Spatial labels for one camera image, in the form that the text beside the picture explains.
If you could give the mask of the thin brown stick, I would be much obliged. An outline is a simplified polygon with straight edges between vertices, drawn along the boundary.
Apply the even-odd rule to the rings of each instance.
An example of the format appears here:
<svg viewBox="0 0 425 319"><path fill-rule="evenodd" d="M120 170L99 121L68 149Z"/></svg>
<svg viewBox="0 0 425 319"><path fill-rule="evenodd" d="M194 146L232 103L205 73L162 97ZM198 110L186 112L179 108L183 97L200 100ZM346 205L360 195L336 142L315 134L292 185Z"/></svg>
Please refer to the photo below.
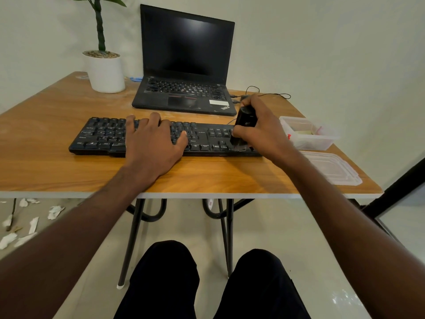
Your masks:
<svg viewBox="0 0 425 319"><path fill-rule="evenodd" d="M11 231L11 228L12 228L12 225L13 225L13 221L14 221L14 212L15 212L15 209L16 209L16 202L17 202L17 199L14 198L12 213L7 218L7 222L6 222L6 226L5 226L6 232L10 232Z"/></svg>

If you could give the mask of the green plant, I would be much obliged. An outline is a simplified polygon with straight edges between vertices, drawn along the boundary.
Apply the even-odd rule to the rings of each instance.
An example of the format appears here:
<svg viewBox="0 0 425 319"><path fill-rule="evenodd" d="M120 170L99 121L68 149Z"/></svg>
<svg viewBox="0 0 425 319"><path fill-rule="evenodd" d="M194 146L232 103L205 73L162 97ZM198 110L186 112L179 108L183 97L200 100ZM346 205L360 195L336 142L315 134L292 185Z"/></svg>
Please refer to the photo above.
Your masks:
<svg viewBox="0 0 425 319"><path fill-rule="evenodd" d="M88 1L94 10L96 23L97 23L97 37L98 37L98 50L94 51L98 53L95 55L97 58L108 58L110 52L107 52L105 46L105 37L104 37L104 28L103 28L103 18L102 18L102 0L73 0L73 1ZM120 6L126 7L126 4L122 0L104 0L111 3L118 4Z"/></svg>

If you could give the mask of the black metal frame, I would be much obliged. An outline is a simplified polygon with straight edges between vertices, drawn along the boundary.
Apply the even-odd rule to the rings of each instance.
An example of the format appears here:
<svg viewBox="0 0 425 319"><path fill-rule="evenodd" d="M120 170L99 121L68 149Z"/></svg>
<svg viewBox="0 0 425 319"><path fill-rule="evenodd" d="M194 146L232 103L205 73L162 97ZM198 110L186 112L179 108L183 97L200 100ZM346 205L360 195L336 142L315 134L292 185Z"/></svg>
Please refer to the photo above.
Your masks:
<svg viewBox="0 0 425 319"><path fill-rule="evenodd" d="M350 198L348 200L369 217L380 229L398 241L395 234L391 232L380 218L402 202L412 202L413 205L425 203L425 157L371 203L360 205L356 199Z"/></svg>

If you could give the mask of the black computer keyboard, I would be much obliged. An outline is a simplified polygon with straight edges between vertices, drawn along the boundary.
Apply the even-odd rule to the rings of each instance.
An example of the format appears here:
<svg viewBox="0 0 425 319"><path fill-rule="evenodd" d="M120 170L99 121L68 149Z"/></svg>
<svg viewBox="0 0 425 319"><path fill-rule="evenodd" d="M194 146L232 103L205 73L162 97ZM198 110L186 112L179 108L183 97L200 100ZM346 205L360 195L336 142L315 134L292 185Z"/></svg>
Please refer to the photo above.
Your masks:
<svg viewBox="0 0 425 319"><path fill-rule="evenodd" d="M76 155L125 157L125 119L92 117L69 147ZM186 131L188 145L184 156L200 157L260 157L254 148L238 151L231 143L233 125L194 122L171 122L170 139L176 144Z"/></svg>

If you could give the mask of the person's left leg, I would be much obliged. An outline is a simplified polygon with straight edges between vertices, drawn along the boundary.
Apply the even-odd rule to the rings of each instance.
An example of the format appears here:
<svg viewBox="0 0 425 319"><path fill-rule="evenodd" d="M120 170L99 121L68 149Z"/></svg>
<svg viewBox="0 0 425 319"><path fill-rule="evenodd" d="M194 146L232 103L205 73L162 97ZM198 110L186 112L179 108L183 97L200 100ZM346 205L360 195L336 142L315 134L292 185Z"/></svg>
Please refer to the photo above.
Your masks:
<svg viewBox="0 0 425 319"><path fill-rule="evenodd" d="M196 319L197 264L174 240L151 245L135 267L114 319Z"/></svg>

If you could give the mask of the black handheld keyboard cleaner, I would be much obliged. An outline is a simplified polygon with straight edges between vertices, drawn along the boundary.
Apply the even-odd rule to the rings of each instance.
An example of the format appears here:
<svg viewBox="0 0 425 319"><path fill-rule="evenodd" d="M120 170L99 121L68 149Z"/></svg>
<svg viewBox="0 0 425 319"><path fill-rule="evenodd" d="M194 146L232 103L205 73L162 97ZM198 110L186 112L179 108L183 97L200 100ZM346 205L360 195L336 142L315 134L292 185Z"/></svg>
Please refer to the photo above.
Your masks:
<svg viewBox="0 0 425 319"><path fill-rule="evenodd" d="M255 127L257 124L258 118L256 116L255 109L251 106L242 106L238 112L235 126L240 125L243 127ZM249 144L242 138L236 137L233 134L233 129L231 132L230 143L232 149L236 152L242 152L249 150Z"/></svg>

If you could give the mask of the person's left forearm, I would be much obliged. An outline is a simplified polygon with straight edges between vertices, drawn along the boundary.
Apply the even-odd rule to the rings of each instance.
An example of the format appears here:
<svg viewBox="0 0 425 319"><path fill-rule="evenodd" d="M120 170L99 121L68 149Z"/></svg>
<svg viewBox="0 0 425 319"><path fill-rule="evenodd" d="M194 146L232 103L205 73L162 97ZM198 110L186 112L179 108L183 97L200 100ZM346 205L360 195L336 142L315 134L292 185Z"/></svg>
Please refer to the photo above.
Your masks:
<svg viewBox="0 0 425 319"><path fill-rule="evenodd" d="M125 209L155 182L124 166L98 192L0 260L0 319L52 319Z"/></svg>

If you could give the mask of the person's right forearm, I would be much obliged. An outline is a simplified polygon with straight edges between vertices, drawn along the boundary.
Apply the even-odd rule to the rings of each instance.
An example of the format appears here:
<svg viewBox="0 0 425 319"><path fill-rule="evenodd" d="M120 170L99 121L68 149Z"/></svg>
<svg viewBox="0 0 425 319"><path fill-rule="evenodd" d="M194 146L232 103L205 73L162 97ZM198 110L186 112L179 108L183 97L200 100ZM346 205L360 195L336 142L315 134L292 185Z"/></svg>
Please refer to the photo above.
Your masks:
<svg viewBox="0 0 425 319"><path fill-rule="evenodd" d="M425 319L425 264L374 224L297 150L271 159L301 194L373 319Z"/></svg>

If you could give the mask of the person's leg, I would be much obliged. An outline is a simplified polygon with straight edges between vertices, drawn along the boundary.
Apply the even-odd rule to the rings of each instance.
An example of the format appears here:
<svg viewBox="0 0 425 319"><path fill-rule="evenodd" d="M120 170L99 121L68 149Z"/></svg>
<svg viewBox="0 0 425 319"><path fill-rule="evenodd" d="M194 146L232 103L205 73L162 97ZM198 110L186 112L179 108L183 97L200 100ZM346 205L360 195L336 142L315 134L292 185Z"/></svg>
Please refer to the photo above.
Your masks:
<svg viewBox="0 0 425 319"><path fill-rule="evenodd" d="M197 264L174 240L151 245L135 267L114 319L196 319Z"/></svg>
<svg viewBox="0 0 425 319"><path fill-rule="evenodd" d="M213 319L311 319L280 259L253 249L237 262Z"/></svg>

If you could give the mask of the scattered white paper scraps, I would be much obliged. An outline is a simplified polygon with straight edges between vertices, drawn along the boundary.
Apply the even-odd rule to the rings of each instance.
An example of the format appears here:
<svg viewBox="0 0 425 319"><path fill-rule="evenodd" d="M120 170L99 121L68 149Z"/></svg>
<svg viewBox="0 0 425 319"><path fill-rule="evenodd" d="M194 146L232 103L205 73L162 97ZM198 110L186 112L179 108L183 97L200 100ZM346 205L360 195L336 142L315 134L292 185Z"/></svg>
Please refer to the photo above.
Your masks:
<svg viewBox="0 0 425 319"><path fill-rule="evenodd" d="M21 200L18 203L18 207L20 208L26 208L30 204L39 204L40 201L36 198L21 198ZM47 219L48 220L55 220L62 211L66 209L65 206L61 205L54 205L51 206L48 210ZM2 222L2 227L5 229L7 218ZM37 226L39 223L40 217L36 216L33 219L29 221L29 228L28 228L28 234L25 236L19 236L19 231L23 230L24 227L14 225L15 224L15 217L13 221L13 225L10 232L7 232L5 236L3 236L0 240L0 251L5 250L10 244L12 244L14 241L16 243L14 244L14 247L19 247L29 241L31 238L33 238L37 234Z"/></svg>

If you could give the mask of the person's right leg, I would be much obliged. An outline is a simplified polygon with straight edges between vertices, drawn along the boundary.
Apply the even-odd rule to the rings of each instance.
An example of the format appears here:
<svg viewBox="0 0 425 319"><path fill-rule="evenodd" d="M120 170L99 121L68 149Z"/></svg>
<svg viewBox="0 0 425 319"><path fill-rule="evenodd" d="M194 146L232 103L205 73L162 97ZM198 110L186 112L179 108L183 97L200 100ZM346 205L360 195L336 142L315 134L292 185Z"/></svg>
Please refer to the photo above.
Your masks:
<svg viewBox="0 0 425 319"><path fill-rule="evenodd" d="M237 262L213 319L311 319L280 259L253 249Z"/></svg>

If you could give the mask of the person's left hand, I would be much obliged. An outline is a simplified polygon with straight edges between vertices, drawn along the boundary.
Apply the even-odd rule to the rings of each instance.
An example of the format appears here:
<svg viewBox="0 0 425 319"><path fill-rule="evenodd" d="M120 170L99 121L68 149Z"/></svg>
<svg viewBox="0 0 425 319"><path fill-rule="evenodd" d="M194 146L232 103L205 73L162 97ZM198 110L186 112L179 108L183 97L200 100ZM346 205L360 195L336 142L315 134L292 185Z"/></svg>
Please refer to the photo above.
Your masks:
<svg viewBox="0 0 425 319"><path fill-rule="evenodd" d="M139 120L135 128L135 143L125 144L125 167L134 175L141 187L152 185L158 177L166 174L182 157L173 157L171 122L162 119L162 135L149 136L149 118Z"/></svg>

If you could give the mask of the person's right hand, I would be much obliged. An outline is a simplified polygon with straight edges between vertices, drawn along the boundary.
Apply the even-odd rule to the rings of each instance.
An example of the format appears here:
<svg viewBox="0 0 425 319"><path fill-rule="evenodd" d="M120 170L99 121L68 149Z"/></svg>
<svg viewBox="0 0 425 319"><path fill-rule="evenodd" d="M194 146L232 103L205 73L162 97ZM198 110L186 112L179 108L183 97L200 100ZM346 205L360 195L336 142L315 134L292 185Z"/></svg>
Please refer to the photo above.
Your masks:
<svg viewBox="0 0 425 319"><path fill-rule="evenodd" d="M302 157L300 152L288 140L283 127L270 108L259 96L253 94L241 101L242 106L251 105L258 118L255 127L250 127L248 144L273 164L284 167Z"/></svg>

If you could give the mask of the black hairpin table leg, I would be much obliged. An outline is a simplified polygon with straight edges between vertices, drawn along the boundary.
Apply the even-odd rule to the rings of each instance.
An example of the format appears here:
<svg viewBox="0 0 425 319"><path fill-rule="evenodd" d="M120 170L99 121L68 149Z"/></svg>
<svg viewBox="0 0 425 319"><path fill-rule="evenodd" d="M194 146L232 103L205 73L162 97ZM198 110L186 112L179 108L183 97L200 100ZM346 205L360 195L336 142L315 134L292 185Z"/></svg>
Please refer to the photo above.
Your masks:
<svg viewBox="0 0 425 319"><path fill-rule="evenodd" d="M129 266L130 266L130 261L131 261L132 255L133 255L135 242L136 242L136 239L137 239L137 234L138 234L138 230L139 230L139 226L140 226L141 221L144 221L144 222L147 222L147 223L152 223L152 222L156 222L156 221L160 220L166 212L167 199L163 198L161 200L160 209L159 209L158 213L155 214L155 215L148 215L148 214L144 213L144 211L143 211L144 206L145 206L145 199L144 198L137 198L136 201L135 201L135 205L131 204L126 208L126 211L133 215L133 219L132 219L130 235L129 235L129 240L128 240L128 244L127 244L127 249L126 249L126 252L125 252L123 266L122 266L120 277L119 277L119 280L118 280L118 283L117 283L117 286L116 286L116 288L119 289L119 290L123 289L124 286L125 286L125 280L126 280L126 276L127 276L127 273L128 273Z"/></svg>
<svg viewBox="0 0 425 319"><path fill-rule="evenodd" d="M220 220L222 236L224 241L224 251L226 257L226 268L227 268L227 276L228 278L231 276L233 272L233 216L234 212L246 206L247 204L254 201L253 198L243 198L236 203L234 203L234 199L226 200L226 209L223 208L223 203L221 199L218 199L218 207L219 212L214 213L212 209L210 209L209 201L213 201L213 199L202 199L202 205L205 214L213 219Z"/></svg>

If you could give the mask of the clear plastic container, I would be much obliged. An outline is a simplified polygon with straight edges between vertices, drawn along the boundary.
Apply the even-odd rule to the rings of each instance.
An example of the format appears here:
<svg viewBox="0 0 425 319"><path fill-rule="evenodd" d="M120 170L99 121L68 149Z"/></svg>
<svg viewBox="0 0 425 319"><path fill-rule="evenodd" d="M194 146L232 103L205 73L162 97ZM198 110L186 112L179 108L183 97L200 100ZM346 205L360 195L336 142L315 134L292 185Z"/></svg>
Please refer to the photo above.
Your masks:
<svg viewBox="0 0 425 319"><path fill-rule="evenodd" d="M298 150L326 151L340 134L332 127L318 121L300 117L279 117L285 134Z"/></svg>

